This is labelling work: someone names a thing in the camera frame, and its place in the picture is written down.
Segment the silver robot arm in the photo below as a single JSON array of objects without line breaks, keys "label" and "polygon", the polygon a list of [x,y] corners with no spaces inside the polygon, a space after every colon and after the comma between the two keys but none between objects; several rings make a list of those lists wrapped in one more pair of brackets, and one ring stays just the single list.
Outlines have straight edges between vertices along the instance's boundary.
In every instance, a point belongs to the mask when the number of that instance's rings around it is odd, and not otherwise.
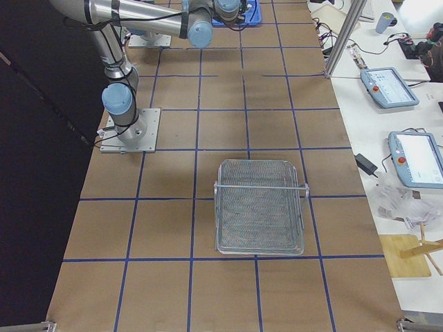
[{"label": "silver robot arm", "polygon": [[247,1],[243,0],[214,0],[213,19],[227,26],[240,25],[245,22],[245,12],[248,10]]},{"label": "silver robot arm", "polygon": [[116,29],[176,36],[205,48],[213,38],[213,20],[232,21],[239,14],[238,1],[183,1],[181,10],[150,1],[52,1],[51,5],[76,28],[91,32],[109,80],[102,102],[114,122],[112,138],[135,149],[148,134],[148,123],[136,104],[138,71]]}]

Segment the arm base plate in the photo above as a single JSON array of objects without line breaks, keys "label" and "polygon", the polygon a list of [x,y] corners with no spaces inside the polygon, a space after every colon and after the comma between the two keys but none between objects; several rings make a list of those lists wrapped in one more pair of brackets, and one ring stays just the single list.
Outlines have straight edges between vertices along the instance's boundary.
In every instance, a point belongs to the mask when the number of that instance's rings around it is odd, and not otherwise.
[{"label": "arm base plate", "polygon": [[159,122],[161,118],[160,109],[137,109],[138,120],[122,135],[116,137],[114,121],[111,116],[107,118],[102,142],[99,142],[102,153],[154,153],[158,138]]},{"label": "arm base plate", "polygon": [[128,46],[130,48],[169,48],[171,40],[171,36],[158,33],[132,35],[129,38]]}]

